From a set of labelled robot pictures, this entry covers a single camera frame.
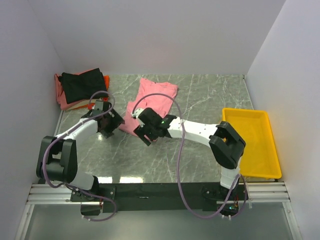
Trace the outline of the pink t shirt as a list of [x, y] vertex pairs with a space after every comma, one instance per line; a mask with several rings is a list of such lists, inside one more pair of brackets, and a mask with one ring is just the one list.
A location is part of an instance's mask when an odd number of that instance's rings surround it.
[[[139, 126], [139, 122], [132, 118], [132, 111], [136, 103], [144, 96], [152, 93], [162, 93], [175, 98], [178, 93], [178, 86], [169, 82], [153, 82], [147, 78], [141, 78], [138, 88], [138, 93], [134, 101], [129, 101], [126, 107], [126, 112], [123, 117], [124, 124], [119, 126], [123, 132], [137, 136], [134, 129]], [[162, 118], [167, 115], [173, 105], [173, 101], [162, 95], [152, 95], [143, 99], [136, 107], [138, 108], [152, 108]]]

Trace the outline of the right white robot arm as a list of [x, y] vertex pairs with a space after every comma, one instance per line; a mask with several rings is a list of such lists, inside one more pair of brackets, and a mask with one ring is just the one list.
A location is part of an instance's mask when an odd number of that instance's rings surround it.
[[134, 133], [147, 145], [158, 138], [185, 139], [209, 147], [221, 166], [219, 193], [230, 200], [237, 194], [233, 181], [240, 173], [245, 140], [227, 121], [204, 124], [167, 114], [161, 117], [152, 108], [138, 108], [131, 116], [138, 121]]

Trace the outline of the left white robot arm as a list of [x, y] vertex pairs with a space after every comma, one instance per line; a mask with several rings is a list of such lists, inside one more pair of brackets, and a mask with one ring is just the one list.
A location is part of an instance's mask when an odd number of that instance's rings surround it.
[[40, 145], [36, 175], [51, 184], [67, 184], [82, 190], [88, 201], [100, 195], [99, 180], [78, 169], [77, 145], [97, 133], [113, 135], [125, 121], [109, 101], [97, 100], [85, 115], [71, 128], [56, 136], [45, 136]]

